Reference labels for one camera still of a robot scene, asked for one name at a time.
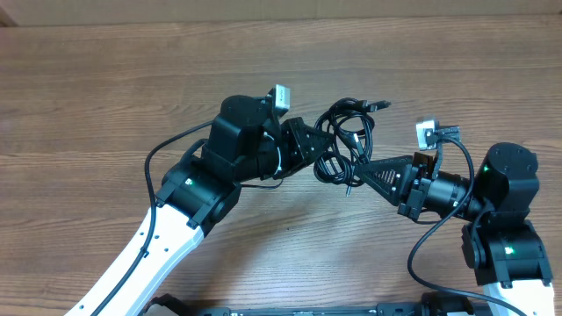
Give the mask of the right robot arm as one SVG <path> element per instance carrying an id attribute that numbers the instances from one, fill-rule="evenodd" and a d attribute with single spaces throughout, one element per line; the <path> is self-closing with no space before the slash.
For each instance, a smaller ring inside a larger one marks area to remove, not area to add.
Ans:
<path id="1" fill-rule="evenodd" d="M 356 177 L 413 221 L 424 212 L 440 219 L 465 221 L 462 251 L 482 293 L 470 293 L 426 282 L 451 296 L 433 305 L 432 313 L 466 307 L 468 298 L 488 303 L 493 315 L 553 315 L 553 274 L 544 243 L 528 220 L 539 190 L 537 157 L 527 148 L 502 142 L 490 147 L 480 168 L 468 162 L 469 176 L 444 172 L 443 143 L 433 156 L 416 153 L 371 161 L 357 167 Z"/>

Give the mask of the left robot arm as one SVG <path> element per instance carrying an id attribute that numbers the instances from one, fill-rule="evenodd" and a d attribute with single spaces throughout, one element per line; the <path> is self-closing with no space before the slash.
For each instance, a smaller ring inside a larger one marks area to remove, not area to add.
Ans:
<path id="1" fill-rule="evenodd" d="M 244 182 L 283 179 L 313 164 L 330 133 L 282 120 L 274 97 L 231 96 L 198 140 L 150 190 L 146 218 L 71 315 L 137 315 L 168 274 L 238 203 Z"/>

